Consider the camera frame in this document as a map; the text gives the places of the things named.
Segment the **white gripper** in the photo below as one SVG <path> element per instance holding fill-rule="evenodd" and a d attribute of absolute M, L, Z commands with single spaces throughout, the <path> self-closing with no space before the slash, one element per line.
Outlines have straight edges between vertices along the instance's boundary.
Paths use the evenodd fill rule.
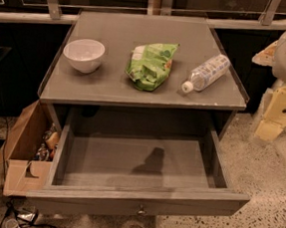
<path fill-rule="evenodd" d="M 256 112 L 256 137 L 273 141 L 286 128 L 286 83 L 267 89 Z"/>

